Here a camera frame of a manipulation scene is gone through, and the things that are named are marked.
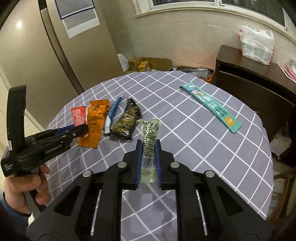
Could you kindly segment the person's left hand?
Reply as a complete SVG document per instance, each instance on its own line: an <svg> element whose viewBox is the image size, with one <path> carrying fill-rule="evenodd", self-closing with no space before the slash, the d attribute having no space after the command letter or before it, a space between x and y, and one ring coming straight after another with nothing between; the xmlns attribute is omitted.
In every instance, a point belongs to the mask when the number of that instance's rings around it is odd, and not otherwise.
<svg viewBox="0 0 296 241"><path fill-rule="evenodd" d="M30 174L20 177L10 176L4 182L4 195L6 203L16 212L31 214L31 210L25 202L23 192L37 191L36 202L47 205L51 201L48 190L48 182L45 174L50 174L46 164L40 166L40 174Z"/></svg>

